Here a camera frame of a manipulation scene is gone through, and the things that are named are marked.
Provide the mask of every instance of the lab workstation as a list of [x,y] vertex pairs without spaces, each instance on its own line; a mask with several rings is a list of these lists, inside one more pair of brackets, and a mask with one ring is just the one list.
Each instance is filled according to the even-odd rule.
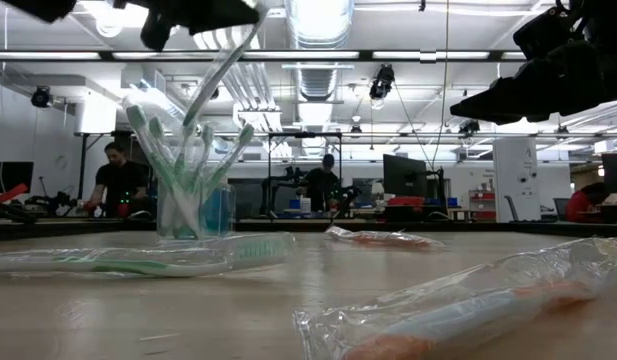
[[0,359],[617,359],[617,0],[0,0]]

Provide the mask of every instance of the white pillar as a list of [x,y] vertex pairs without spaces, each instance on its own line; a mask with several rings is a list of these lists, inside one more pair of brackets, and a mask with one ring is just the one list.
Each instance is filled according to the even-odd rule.
[[498,139],[493,149],[497,222],[514,220],[507,196],[519,220],[541,219],[535,139]]

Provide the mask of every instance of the ceiling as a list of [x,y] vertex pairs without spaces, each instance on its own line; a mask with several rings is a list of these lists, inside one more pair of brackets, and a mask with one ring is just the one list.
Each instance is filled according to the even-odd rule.
[[[261,47],[271,50],[289,49],[292,41],[288,24],[284,16],[279,16],[284,13],[284,2],[265,0],[265,5],[275,10],[269,14],[276,15],[269,16],[258,33]],[[435,51],[448,48],[518,51],[512,41],[514,31],[532,19],[535,13],[552,5],[551,0],[450,0],[449,4],[446,1],[428,0],[426,11],[419,12],[418,2],[356,0],[352,29],[345,47],[355,50]],[[119,35],[106,38],[98,32],[92,11],[87,10],[87,6],[78,4],[71,16],[48,25],[16,9],[7,9],[0,3],[0,50],[146,50],[139,39],[139,28],[125,28]],[[198,48],[187,31],[182,30],[171,37],[166,49]],[[371,129],[374,132],[399,132],[413,128],[421,132],[437,132],[442,123],[447,125],[442,130],[456,132],[458,125],[465,119],[452,117],[449,107],[466,95],[483,91],[497,76],[514,75],[520,66],[519,63],[394,63],[397,87],[387,96],[383,108],[371,111],[366,94],[368,84],[380,64],[355,62],[350,64],[352,68],[340,71],[337,91],[331,99],[336,104],[333,106],[330,121],[324,124],[323,130],[347,132],[353,124],[352,117],[358,115],[364,133]],[[176,98],[181,96],[177,91],[179,84],[199,81],[208,66],[201,63],[147,63],[143,65],[143,69],[159,70],[170,81],[169,95]],[[282,63],[268,62],[265,63],[265,71],[281,110],[281,124],[290,129],[293,125],[301,125],[301,120],[297,116],[295,74],[292,70],[282,69],[282,66]],[[123,96],[125,92],[118,79],[125,67],[126,65],[121,63],[18,63],[9,65],[9,71],[27,75],[81,75],[111,93]],[[225,117],[226,128],[223,130],[230,130],[232,121],[229,119],[232,117],[233,103],[230,96],[220,96],[206,107],[204,113],[218,119]],[[563,119],[553,116],[549,121],[540,124],[497,128],[489,123],[482,123],[482,131],[553,132],[559,122],[571,120],[576,123],[577,119],[585,116],[603,115],[607,107],[602,106]],[[617,129],[617,112],[600,116],[578,128],[573,126],[573,130],[576,128],[578,132],[599,132],[609,127]],[[365,144],[376,140],[367,136],[348,141]],[[554,139],[541,141],[555,142]],[[586,152],[591,148],[584,146],[595,141],[573,141],[569,149]]]

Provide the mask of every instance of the red shirt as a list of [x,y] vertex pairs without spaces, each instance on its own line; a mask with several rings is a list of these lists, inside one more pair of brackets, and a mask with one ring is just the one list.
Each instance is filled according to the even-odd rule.
[[582,212],[590,211],[592,203],[588,200],[586,194],[577,191],[572,194],[570,201],[566,204],[566,220],[573,222],[595,222],[590,216],[581,214]]

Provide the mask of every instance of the person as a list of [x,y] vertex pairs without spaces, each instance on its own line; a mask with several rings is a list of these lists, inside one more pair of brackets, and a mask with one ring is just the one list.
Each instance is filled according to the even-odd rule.
[[335,157],[326,154],[321,161],[321,167],[312,169],[306,174],[300,186],[300,193],[310,198],[312,212],[324,211],[324,204],[336,202],[330,198],[330,192],[339,185],[339,178],[332,173]]
[[606,184],[602,182],[585,186],[572,194],[566,204],[566,220],[579,223],[602,222],[602,218],[589,212],[594,207],[603,203],[610,196],[606,190]]
[[137,208],[147,200],[147,180],[139,164],[126,159],[123,147],[112,142],[104,148],[108,164],[103,165],[95,176],[95,190],[90,200],[84,205],[87,211],[102,205],[104,190],[106,192],[105,206],[107,217],[118,217],[118,205],[129,200],[131,208]]

